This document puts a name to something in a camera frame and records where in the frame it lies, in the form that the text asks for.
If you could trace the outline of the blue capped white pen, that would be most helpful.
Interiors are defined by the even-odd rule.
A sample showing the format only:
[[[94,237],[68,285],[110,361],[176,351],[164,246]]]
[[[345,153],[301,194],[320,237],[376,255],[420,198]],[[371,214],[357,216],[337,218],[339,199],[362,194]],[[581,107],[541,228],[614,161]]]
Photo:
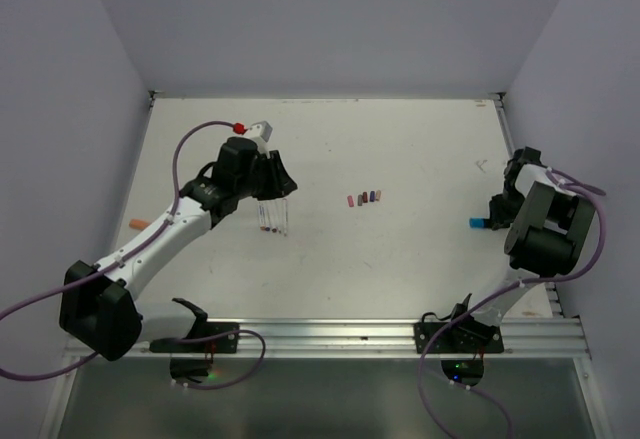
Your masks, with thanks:
[[[279,217],[279,209],[276,200],[273,200],[270,204],[271,207],[271,219],[272,219],[272,228],[278,233],[281,233],[281,225],[280,225],[280,217]]]

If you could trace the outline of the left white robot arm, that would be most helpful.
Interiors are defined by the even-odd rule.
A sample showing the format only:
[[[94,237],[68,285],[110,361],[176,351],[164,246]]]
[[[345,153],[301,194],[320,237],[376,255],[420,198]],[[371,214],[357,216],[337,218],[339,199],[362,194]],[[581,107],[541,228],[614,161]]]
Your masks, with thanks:
[[[296,191],[279,151],[263,141],[232,137],[215,161],[176,189],[170,208],[119,250],[89,265],[73,264],[64,278],[59,325],[109,361],[139,342],[175,351],[201,349],[214,335],[207,313],[175,298],[144,310],[136,302],[150,281],[183,249],[237,210],[241,200],[283,199]]]

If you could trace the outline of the pink capped marker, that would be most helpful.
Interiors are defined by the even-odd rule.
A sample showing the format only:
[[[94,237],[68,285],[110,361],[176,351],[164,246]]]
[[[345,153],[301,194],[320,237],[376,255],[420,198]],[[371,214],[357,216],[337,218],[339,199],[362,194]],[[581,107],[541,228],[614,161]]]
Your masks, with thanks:
[[[286,237],[288,236],[288,231],[289,231],[289,211],[288,211],[288,201],[286,198],[282,199],[282,218],[283,218],[282,231],[283,231],[283,235]]]

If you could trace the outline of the orange highlighter marker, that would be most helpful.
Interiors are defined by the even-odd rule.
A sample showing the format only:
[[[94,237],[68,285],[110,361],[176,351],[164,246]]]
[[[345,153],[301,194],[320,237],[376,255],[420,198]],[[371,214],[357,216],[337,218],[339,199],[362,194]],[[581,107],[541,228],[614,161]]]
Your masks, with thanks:
[[[149,223],[139,219],[131,219],[129,227],[134,230],[142,231],[148,227]]]

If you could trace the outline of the red capped white pen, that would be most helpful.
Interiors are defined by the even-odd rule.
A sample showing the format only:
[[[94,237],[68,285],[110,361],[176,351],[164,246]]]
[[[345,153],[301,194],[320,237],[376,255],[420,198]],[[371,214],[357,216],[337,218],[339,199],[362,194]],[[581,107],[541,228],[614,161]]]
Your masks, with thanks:
[[[264,203],[264,209],[265,209],[265,222],[266,222],[266,226],[268,227],[269,231],[274,232],[275,231],[275,227],[273,225],[273,220],[271,218],[271,211],[270,211],[270,204],[269,202],[265,202]]]

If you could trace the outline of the blue black highlighter marker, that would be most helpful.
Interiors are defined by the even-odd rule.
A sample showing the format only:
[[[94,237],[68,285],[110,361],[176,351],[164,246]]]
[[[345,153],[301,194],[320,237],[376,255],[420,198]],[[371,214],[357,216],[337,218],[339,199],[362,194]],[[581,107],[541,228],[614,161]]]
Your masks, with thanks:
[[[490,229],[491,221],[488,218],[470,218],[469,227],[472,229]]]

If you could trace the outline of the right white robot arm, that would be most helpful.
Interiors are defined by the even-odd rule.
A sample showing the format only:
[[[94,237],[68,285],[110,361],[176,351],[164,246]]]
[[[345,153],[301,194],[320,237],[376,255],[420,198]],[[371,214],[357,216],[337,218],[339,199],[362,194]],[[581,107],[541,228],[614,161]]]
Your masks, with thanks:
[[[499,326],[530,289],[572,273],[596,214],[587,193],[604,192],[544,165],[537,149],[514,152],[504,170],[503,191],[489,201],[489,216],[469,220],[473,229],[508,231],[504,276],[485,298],[469,294],[454,307],[454,321],[445,328],[451,348],[470,350],[481,339],[478,324]]]

